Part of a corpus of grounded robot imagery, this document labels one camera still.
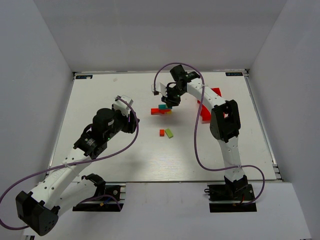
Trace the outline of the teal long block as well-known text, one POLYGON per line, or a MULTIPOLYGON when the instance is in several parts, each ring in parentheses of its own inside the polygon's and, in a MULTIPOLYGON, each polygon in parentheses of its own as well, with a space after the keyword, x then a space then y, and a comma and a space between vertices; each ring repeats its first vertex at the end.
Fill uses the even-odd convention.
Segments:
POLYGON ((158 105, 158 108, 160 109, 160 110, 167 110, 168 108, 166 108, 166 104, 159 104, 158 105))

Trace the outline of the red long block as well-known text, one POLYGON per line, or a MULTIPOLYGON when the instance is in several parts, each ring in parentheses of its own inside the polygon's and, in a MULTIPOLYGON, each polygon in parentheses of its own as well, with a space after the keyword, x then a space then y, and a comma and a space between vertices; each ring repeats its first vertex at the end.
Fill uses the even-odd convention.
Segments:
POLYGON ((161 113, 159 108, 151 108, 150 109, 150 114, 151 115, 161 115, 162 113, 161 113))

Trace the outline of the red plastic tray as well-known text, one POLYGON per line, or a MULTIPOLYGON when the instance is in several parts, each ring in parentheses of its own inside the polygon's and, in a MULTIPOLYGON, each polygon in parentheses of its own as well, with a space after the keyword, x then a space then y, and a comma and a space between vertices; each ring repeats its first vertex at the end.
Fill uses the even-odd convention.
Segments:
MULTIPOLYGON (((219 87, 214 87, 211 89, 220 97, 222 96, 221 90, 219 87)), ((201 117, 202 124, 209 124, 211 121, 211 112, 205 106, 202 106, 201 112, 200 112, 200 117, 201 117)))

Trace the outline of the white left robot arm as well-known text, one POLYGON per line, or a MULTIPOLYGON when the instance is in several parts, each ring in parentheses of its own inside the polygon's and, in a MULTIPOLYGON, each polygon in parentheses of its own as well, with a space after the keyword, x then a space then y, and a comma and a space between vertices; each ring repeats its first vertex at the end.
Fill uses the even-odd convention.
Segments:
POLYGON ((97 161, 110 141, 119 132, 137 134, 139 120, 130 106, 113 104, 96 112, 65 161, 51 168, 51 173, 28 192, 21 191, 15 198, 17 215, 39 236, 48 234, 67 210, 83 200, 107 196, 106 182, 97 174, 81 177, 70 191, 72 181, 90 164, 97 161))

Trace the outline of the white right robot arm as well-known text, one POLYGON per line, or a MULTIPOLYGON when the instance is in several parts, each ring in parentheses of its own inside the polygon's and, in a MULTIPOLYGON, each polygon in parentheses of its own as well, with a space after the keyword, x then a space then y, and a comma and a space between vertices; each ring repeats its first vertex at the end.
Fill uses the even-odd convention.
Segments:
POLYGON ((211 111, 209 129, 219 143, 226 168, 224 170, 225 184, 218 194, 230 200, 241 197, 248 186, 248 179, 241 168, 238 148, 241 122, 237 102, 226 100, 215 93, 203 83, 199 73, 187 72, 181 64, 173 67, 170 74, 175 86, 167 86, 161 100, 168 107, 176 107, 181 102, 181 96, 188 93, 202 102, 202 107, 211 111))

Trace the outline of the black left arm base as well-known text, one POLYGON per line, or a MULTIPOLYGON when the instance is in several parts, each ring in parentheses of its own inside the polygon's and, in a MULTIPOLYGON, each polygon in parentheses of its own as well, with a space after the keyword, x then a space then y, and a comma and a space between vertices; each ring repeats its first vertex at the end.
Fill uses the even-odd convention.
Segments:
POLYGON ((103 194, 92 200, 82 201, 72 208, 73 212, 119 213, 126 198, 126 184, 106 184, 103 194))

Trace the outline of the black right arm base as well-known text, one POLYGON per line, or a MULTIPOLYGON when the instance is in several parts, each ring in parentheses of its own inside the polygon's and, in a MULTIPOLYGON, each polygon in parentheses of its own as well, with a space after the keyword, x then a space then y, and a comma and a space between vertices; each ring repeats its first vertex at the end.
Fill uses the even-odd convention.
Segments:
POLYGON ((209 198, 211 213, 253 213, 257 212, 253 187, 249 184, 233 194, 226 184, 210 184, 204 189, 209 198))

